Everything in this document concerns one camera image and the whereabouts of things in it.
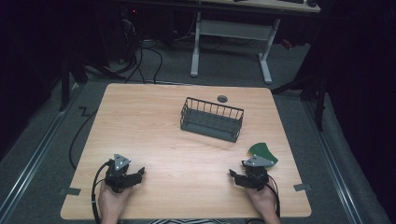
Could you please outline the black metal stand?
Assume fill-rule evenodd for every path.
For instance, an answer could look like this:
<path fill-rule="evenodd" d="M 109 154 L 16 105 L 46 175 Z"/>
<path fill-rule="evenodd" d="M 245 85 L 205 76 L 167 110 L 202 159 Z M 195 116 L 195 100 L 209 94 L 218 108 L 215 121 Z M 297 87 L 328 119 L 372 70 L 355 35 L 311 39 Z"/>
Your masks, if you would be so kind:
<path fill-rule="evenodd" d="M 88 81 L 83 60 L 77 54 L 65 54 L 62 60 L 60 111 L 65 111 L 70 101 L 70 76 L 78 84 L 85 84 Z"/>
<path fill-rule="evenodd" d="M 327 86 L 328 72 L 324 69 L 311 72 L 297 73 L 296 78 L 278 88 L 271 90 L 272 94 L 280 94 L 287 90 L 301 90 L 300 99 L 302 101 L 316 101 L 314 121 L 318 129 L 322 132 L 322 117 L 324 111 L 324 100 Z"/>

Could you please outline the person's striped clothing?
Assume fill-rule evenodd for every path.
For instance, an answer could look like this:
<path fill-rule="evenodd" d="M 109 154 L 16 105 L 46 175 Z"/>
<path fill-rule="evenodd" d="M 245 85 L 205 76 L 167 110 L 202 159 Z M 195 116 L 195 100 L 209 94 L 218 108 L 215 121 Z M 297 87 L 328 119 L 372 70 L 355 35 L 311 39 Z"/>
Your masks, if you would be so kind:
<path fill-rule="evenodd" d="M 226 224 L 217 219 L 156 219 L 148 224 Z"/>

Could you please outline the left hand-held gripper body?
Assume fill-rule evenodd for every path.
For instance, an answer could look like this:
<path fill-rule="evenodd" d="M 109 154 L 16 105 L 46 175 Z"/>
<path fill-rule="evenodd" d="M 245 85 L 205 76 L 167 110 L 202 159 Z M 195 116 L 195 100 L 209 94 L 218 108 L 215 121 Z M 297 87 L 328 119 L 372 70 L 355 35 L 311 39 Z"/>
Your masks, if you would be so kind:
<path fill-rule="evenodd" d="M 122 193 L 126 188 L 126 173 L 129 168 L 131 160 L 115 153 L 114 158 L 107 163 L 108 169 L 106 171 L 105 183 L 112 188 L 116 193 Z"/>

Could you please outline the green curved piece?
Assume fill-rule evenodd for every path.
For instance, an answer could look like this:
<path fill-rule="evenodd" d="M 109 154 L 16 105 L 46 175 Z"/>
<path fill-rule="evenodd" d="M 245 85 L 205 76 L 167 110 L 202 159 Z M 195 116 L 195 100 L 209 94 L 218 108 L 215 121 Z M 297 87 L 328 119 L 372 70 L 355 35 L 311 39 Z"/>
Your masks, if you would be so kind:
<path fill-rule="evenodd" d="M 247 160 L 249 166 L 271 168 L 278 162 L 278 159 L 270 152 L 265 143 L 253 145 L 247 153 L 250 155 Z"/>

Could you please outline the metal floor rail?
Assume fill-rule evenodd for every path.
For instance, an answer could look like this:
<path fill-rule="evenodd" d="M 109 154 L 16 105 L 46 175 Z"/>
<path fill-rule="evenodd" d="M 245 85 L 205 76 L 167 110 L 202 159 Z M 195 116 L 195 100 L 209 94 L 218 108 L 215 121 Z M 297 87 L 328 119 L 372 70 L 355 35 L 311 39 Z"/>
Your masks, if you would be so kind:
<path fill-rule="evenodd" d="M 21 200 L 21 197 L 23 196 L 24 192 L 29 187 L 29 184 L 34 178 L 37 169 L 44 160 L 44 157 L 46 156 L 49 150 L 49 146 L 53 139 L 53 136 L 58 131 L 71 104 L 74 103 L 75 99 L 78 97 L 78 95 L 83 90 L 83 88 L 84 88 L 84 84 L 75 83 L 72 86 L 72 88 L 69 89 L 70 91 L 69 102 L 63 107 L 62 110 L 58 111 L 56 115 L 53 117 L 52 123 L 50 124 L 45 134 L 41 138 L 37 147 L 35 148 L 32 157 L 24 166 L 13 188 L 10 190 L 8 196 L 5 198 L 4 202 L 0 206 L 0 224 L 7 224 L 7 221 L 14 212 L 16 206 Z"/>
<path fill-rule="evenodd" d="M 316 124 L 316 119 L 315 119 L 316 113 L 314 106 L 311 103 L 302 103 L 302 105 L 304 107 L 305 113 L 310 118 L 310 124 L 313 127 L 317 139 L 319 141 L 320 148 L 325 160 L 325 164 L 328 169 L 328 173 L 332 179 L 338 198 L 340 199 L 340 202 L 343 205 L 349 223 L 363 224 L 361 219 L 361 214 L 357 209 L 357 206 L 351 196 L 349 187 L 347 186 L 347 183 L 344 177 L 342 176 L 341 171 L 334 159 L 334 156 L 332 154 L 330 145 L 325 137 L 325 134 L 323 131 L 319 129 L 318 125 Z"/>

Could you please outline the dark wire basket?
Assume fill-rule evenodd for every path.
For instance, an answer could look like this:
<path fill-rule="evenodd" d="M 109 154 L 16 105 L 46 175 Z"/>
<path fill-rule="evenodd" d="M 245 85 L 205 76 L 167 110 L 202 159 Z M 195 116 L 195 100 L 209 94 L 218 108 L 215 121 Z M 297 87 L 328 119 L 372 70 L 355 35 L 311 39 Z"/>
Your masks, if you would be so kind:
<path fill-rule="evenodd" d="M 235 143 L 243 119 L 242 108 L 187 97 L 181 109 L 180 129 Z"/>

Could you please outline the white-legged desk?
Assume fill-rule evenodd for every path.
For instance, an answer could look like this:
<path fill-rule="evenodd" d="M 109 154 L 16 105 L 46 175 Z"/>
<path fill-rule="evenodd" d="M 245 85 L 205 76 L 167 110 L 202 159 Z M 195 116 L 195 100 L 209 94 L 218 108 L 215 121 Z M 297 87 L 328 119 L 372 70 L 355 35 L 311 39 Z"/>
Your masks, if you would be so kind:
<path fill-rule="evenodd" d="M 198 7 L 230 6 L 242 9 L 265 9 L 275 13 L 302 13 L 303 15 L 319 14 L 321 8 L 315 0 L 196 0 Z M 200 38 L 202 35 L 230 37 L 246 40 L 264 41 L 266 43 L 258 60 L 266 84 L 272 83 L 267 57 L 276 37 L 280 17 L 275 16 L 270 25 L 249 24 L 241 21 L 226 21 L 224 19 L 203 19 L 197 12 L 195 17 L 194 49 L 191 58 L 191 76 L 199 74 Z"/>

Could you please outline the person's left hand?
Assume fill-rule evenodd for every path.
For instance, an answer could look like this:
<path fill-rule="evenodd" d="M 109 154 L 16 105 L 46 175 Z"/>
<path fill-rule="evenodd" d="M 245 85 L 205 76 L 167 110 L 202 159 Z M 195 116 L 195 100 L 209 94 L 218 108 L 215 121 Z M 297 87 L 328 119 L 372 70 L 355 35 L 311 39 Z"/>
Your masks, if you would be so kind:
<path fill-rule="evenodd" d="M 122 193 L 116 193 L 110 186 L 101 184 L 99 195 L 101 224 L 117 224 L 132 191 L 132 188 L 128 188 Z"/>

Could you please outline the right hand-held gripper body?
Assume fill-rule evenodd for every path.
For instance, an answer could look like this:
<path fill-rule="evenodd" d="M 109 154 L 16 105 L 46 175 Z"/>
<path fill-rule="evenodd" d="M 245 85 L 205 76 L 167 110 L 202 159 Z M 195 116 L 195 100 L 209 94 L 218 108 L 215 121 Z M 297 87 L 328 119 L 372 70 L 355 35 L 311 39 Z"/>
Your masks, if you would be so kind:
<path fill-rule="evenodd" d="M 248 160 L 242 161 L 242 165 L 247 175 L 247 187 L 260 191 L 269 181 L 267 168 L 274 166 L 275 163 L 261 156 L 254 155 Z"/>

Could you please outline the person's right hand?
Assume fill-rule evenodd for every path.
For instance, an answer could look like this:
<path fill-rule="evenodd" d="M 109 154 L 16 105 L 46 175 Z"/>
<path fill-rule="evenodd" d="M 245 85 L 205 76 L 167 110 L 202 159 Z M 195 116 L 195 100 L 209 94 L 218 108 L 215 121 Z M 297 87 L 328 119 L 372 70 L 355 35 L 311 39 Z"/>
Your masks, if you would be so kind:
<path fill-rule="evenodd" d="M 272 192 L 274 188 L 274 182 L 270 180 L 268 185 L 260 191 L 245 189 L 265 224 L 281 224 L 280 218 L 276 214 L 276 196 Z"/>

